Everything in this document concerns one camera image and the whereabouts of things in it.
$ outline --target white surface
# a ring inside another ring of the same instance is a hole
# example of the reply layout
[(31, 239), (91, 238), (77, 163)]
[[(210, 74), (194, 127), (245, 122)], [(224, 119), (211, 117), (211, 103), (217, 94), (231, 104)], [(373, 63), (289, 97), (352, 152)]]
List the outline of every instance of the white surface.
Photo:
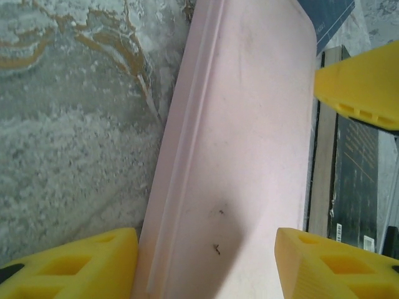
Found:
[(302, 228), (315, 52), (296, 1), (197, 2), (132, 298), (282, 298), (274, 241)]

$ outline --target grey marble floor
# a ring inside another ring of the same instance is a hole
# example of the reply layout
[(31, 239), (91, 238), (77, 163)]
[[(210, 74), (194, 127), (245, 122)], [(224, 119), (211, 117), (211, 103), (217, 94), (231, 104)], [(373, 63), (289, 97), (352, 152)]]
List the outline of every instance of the grey marble floor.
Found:
[(399, 39), (399, 0), (362, 0), (373, 48)]
[(0, 1), (0, 265), (140, 230), (186, 0)]

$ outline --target black book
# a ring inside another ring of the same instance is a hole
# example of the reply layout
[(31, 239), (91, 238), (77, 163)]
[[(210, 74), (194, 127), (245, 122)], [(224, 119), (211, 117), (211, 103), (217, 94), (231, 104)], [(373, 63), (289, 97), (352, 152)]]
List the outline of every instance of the black book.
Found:
[(397, 227), (388, 226), (382, 254), (399, 260), (399, 230)]
[[(349, 57), (343, 49), (342, 58)], [(375, 251), (377, 239), (378, 130), (339, 116), (331, 239)]]

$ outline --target yellow foam support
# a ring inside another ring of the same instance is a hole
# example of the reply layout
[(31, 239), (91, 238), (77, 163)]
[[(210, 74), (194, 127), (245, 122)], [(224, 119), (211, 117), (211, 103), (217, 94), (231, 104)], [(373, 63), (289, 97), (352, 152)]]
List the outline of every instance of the yellow foam support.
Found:
[(315, 96), (339, 114), (399, 130), (399, 41), (316, 71)]
[(285, 299), (399, 298), (399, 260), (295, 229), (277, 231), (274, 254)]
[(135, 230), (117, 229), (14, 260), (4, 268), (24, 266), (0, 284), (0, 298), (130, 298), (137, 250)]

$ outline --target black strip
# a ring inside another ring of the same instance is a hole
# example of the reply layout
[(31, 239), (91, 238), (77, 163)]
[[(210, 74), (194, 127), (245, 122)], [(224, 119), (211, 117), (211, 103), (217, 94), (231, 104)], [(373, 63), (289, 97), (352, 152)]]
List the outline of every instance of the black strip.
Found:
[(334, 129), (334, 143), (332, 146), (332, 163), (331, 163), (331, 176), (330, 176), (330, 204), (329, 204), (329, 213), (328, 213), (328, 224), (327, 225), (327, 235), (330, 235), (330, 229), (332, 227), (332, 217), (330, 211), (332, 210), (332, 200), (334, 198), (334, 185), (335, 185), (335, 168), (336, 168), (336, 160), (337, 160), (337, 140), (338, 140), (338, 114), (335, 115), (335, 129)]
[(388, 226), (382, 255), (399, 260), (399, 230), (396, 226)]
[(0, 284), (12, 277), (15, 273), (24, 267), (23, 263), (16, 263), (5, 268), (0, 268)]
[(398, 265), (392, 266), (392, 269), (394, 269), (399, 274), (399, 266)]

